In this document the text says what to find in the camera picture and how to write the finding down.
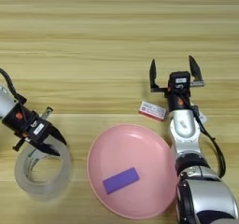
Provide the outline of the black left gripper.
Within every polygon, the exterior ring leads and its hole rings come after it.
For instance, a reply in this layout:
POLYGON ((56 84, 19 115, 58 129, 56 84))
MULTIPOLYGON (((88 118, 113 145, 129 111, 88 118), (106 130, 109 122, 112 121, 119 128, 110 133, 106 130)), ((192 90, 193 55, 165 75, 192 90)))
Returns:
POLYGON ((63 135, 55 126, 42 119, 35 111, 21 106, 7 91, 1 92, 1 120, 20 138, 13 147, 16 151, 24 142, 28 142, 43 153, 59 156, 59 152, 52 145, 45 144, 49 135, 67 145, 63 135))

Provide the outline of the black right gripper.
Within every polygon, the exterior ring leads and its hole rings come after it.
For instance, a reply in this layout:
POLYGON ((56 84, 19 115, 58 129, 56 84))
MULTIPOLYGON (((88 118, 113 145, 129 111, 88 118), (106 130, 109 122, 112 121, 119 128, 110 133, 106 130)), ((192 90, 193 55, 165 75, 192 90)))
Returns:
POLYGON ((189 85, 184 84, 173 84, 172 82, 168 83, 167 87, 161 88, 156 82, 156 63, 155 59, 152 59, 151 66, 149 69, 149 81, 150 81, 150 91, 151 92, 162 92, 164 97, 168 101, 169 111, 190 109, 190 89, 203 87, 205 83, 202 81, 203 77, 201 74, 201 69, 196 63, 195 59, 192 56, 189 56, 190 60, 190 72, 194 77, 193 82, 189 85))

